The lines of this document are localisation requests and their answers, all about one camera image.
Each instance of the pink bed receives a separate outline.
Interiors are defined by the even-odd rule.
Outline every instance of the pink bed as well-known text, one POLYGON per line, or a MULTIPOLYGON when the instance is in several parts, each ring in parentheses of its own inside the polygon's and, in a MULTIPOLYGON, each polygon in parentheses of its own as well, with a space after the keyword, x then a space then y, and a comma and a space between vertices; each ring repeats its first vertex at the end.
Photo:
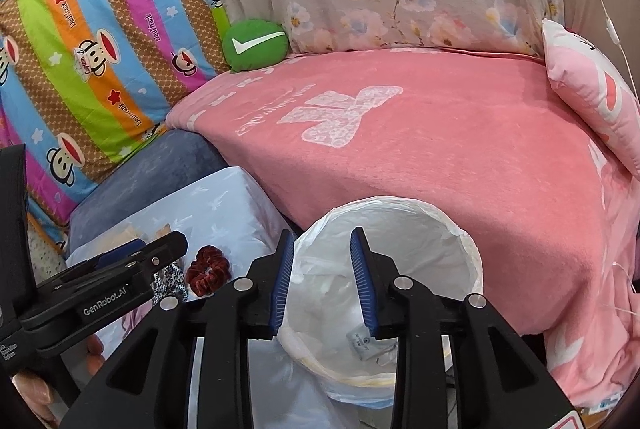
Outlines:
POLYGON ((487 297, 545 332, 575 405, 638 370, 634 272, 640 183, 525 56, 404 48, 288 59, 223 74, 180 102, 204 135, 303 228, 393 195, 432 203, 475 240, 487 297))

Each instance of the green round cushion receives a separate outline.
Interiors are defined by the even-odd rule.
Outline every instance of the green round cushion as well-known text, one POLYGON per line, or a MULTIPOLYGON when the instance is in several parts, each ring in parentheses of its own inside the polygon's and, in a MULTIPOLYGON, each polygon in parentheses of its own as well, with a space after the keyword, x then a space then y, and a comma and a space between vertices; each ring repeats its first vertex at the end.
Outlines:
POLYGON ((232 71, 258 70, 282 61, 289 51, 289 39, 279 24, 247 19, 226 31, 222 51, 232 71))

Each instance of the white plastic bag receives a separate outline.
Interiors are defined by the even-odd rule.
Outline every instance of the white plastic bag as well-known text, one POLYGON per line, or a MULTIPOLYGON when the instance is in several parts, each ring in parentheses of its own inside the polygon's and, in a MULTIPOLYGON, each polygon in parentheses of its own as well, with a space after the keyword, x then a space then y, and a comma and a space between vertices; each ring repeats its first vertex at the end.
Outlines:
MULTIPOLYGON (((363 227, 372 251, 394 259, 437 295, 482 293, 476 244, 433 205, 389 196, 352 202, 319 219, 295 242, 284 324, 278 340, 319 377, 335 400, 381 409, 393 404, 396 364, 362 361, 348 333, 363 324, 350 258, 350 235, 363 227)), ((447 369, 449 340, 443 337, 447 369)))

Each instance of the hair tie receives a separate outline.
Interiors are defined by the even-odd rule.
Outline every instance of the hair tie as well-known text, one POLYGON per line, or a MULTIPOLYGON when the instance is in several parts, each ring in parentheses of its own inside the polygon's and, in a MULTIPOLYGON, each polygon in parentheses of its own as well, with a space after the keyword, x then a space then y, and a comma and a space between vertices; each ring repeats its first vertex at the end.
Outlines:
POLYGON ((187 270, 186 282, 198 297, 213 294, 231 279, 230 265, 220 249, 202 247, 187 270))

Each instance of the finger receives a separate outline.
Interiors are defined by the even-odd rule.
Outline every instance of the finger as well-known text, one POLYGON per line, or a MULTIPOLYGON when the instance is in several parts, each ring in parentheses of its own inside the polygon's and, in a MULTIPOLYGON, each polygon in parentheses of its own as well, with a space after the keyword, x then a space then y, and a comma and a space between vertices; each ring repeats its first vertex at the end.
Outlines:
POLYGON ((89 355, 86 358, 86 367, 89 370, 89 375, 94 376, 98 373, 98 370, 104 364, 104 357, 101 355, 89 355))
POLYGON ((22 371, 14 377, 14 384, 20 395, 33 403, 49 405, 53 402, 53 393, 47 383, 40 377, 22 371))
POLYGON ((29 409, 31 409, 38 417, 42 418, 52 427, 58 427, 58 421, 56 420, 56 417, 53 416, 51 409, 49 409, 46 405, 39 404, 28 398, 25 398, 24 401, 29 409))
POLYGON ((98 338, 98 335, 90 335, 86 340, 86 348, 91 355, 101 355, 104 351, 104 345, 102 341, 98 338))

